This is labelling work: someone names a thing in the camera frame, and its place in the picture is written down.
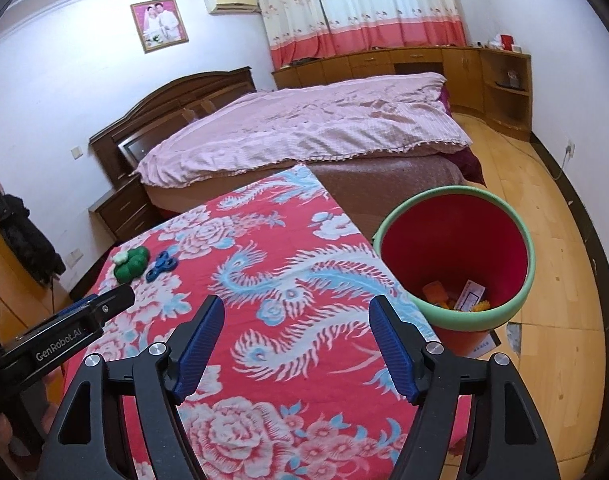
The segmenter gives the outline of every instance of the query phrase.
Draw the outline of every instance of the wall socket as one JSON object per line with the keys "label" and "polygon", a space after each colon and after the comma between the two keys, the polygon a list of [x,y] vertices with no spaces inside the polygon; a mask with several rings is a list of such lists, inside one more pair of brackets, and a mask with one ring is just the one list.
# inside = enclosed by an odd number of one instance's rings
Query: wall socket
{"label": "wall socket", "polygon": [[569,158],[573,158],[573,155],[575,155],[575,142],[569,139],[564,152],[569,154]]}
{"label": "wall socket", "polygon": [[75,251],[72,251],[64,259],[64,262],[66,263],[67,267],[69,267],[70,269],[73,269],[73,267],[75,267],[75,264],[78,263],[82,259],[83,256],[84,256],[84,254],[82,254],[82,251],[80,251],[79,249],[76,249]]}

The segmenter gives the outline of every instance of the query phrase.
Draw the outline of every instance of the wooden floor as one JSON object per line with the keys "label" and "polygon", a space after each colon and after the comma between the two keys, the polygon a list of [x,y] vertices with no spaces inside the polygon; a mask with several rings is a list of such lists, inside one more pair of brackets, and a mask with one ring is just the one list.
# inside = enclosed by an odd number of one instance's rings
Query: wooden floor
{"label": "wooden floor", "polygon": [[[593,446],[604,392],[604,331],[591,263],[564,198],[531,145],[475,118],[454,117],[473,139],[488,189],[516,209],[533,237],[533,289],[509,324],[511,334],[521,333],[521,345],[509,345],[505,325],[498,329],[499,349],[511,356],[529,388],[562,480],[577,480]],[[455,479],[458,464],[449,455],[442,478]]]}

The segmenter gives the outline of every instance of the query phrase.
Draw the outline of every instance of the red floral tablecloth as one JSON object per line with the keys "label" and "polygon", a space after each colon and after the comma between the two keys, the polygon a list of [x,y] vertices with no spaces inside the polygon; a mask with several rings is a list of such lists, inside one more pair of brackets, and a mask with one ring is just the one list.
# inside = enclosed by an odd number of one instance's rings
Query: red floral tablecloth
{"label": "red floral tablecloth", "polygon": [[[226,320],[198,390],[179,411],[213,480],[386,478],[415,408],[384,365],[367,317],[388,296],[403,320],[437,339],[366,238],[305,166],[265,178],[140,235],[180,260],[153,283],[132,283],[136,304],[69,362],[67,384],[84,355],[139,354],[218,294]],[[107,262],[94,292],[117,285]],[[462,400],[452,443],[466,432]],[[125,400],[141,479],[153,470]]]}

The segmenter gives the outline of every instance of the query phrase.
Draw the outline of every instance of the green pumpkin toy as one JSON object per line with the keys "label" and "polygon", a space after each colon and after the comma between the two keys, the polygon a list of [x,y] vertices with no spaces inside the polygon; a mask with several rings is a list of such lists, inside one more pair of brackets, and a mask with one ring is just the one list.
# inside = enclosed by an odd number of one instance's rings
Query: green pumpkin toy
{"label": "green pumpkin toy", "polygon": [[111,260],[116,266],[113,269],[113,275],[118,280],[118,283],[129,283],[132,280],[139,278],[144,274],[151,253],[144,246],[129,249],[128,251],[120,251]]}

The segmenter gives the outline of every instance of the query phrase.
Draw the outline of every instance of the bride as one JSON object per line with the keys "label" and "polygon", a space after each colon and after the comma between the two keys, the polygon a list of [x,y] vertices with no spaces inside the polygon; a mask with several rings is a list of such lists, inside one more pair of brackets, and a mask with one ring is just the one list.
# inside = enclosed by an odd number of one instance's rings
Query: bride
{"label": "bride", "polygon": [[164,41],[162,26],[160,25],[160,17],[153,6],[147,7],[146,12],[144,13],[143,35],[144,40],[147,43],[150,43],[151,46],[162,44]]}

